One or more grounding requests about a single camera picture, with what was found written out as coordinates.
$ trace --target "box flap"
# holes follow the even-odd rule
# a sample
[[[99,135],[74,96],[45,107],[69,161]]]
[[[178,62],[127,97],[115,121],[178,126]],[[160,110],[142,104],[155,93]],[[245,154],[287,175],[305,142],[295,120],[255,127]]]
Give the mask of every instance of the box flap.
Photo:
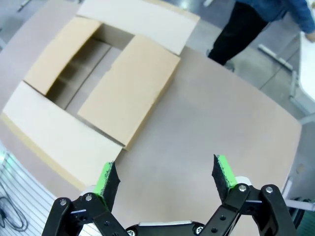
[[[136,35],[78,114],[128,148],[179,61],[157,43]]]
[[[95,20],[74,17],[47,45],[24,81],[46,95],[67,63],[100,25]]]
[[[103,165],[114,161],[122,149],[24,82],[14,91],[1,119],[28,148],[81,191],[97,182]]]
[[[78,15],[144,35],[179,55],[197,21],[142,0],[85,0]]]

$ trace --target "person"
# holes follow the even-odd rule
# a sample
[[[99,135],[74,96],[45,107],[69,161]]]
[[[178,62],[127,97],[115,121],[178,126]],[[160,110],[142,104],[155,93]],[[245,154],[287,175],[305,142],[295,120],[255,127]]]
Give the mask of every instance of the person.
[[[268,25],[289,12],[306,37],[315,42],[315,23],[306,0],[237,0],[229,22],[208,58],[225,65],[243,51]]]

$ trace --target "person's arm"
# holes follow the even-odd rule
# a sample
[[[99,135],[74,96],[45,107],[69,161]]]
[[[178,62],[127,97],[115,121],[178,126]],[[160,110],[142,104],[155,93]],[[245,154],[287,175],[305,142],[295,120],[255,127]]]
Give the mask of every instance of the person's arm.
[[[294,21],[306,34],[315,34],[315,22],[306,0],[282,0]]]

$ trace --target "gray floor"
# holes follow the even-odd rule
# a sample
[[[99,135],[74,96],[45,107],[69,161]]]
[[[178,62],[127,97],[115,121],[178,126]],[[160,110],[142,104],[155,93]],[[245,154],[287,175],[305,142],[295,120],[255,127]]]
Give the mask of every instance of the gray floor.
[[[0,28],[2,28],[0,37],[5,42],[10,40],[18,28],[46,0],[32,0],[21,12],[17,13],[16,10],[21,2],[23,0],[0,0]],[[188,41],[190,47],[201,53],[205,53],[207,49],[212,47],[221,28],[226,24],[234,5],[233,0],[214,0],[208,8],[202,6],[202,0],[168,0],[168,2],[201,16],[202,20],[198,23]],[[233,61],[237,75],[260,89],[295,118],[299,119],[304,116],[304,113],[288,99],[290,73],[256,48],[259,43],[262,43],[275,52],[279,52],[283,45],[287,44],[297,32],[298,27],[289,16],[286,16],[283,20],[271,24],[250,47],[237,55]],[[298,42],[293,43],[281,56],[292,63],[295,69],[298,69]],[[292,196],[302,194],[304,197],[315,198],[315,190],[305,184],[305,178],[311,176],[315,168],[315,158],[313,158],[315,151],[313,147],[314,138],[315,123],[305,125],[294,164],[294,167],[303,164],[304,171],[297,174],[295,169],[292,169],[292,174],[296,176],[298,183],[294,185]]]

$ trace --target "white slatted panel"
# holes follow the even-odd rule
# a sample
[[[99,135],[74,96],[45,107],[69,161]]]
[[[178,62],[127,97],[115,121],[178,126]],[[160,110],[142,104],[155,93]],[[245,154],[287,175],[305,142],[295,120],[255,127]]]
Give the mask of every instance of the white slatted panel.
[[[17,232],[8,225],[0,227],[1,236],[41,236],[51,206],[56,197],[41,185],[0,142],[0,182],[14,204],[26,216],[29,227],[25,232]],[[6,196],[0,186],[0,197]],[[20,221],[7,201],[0,201],[0,207],[16,224]],[[85,225],[80,236],[100,236],[94,224]]]

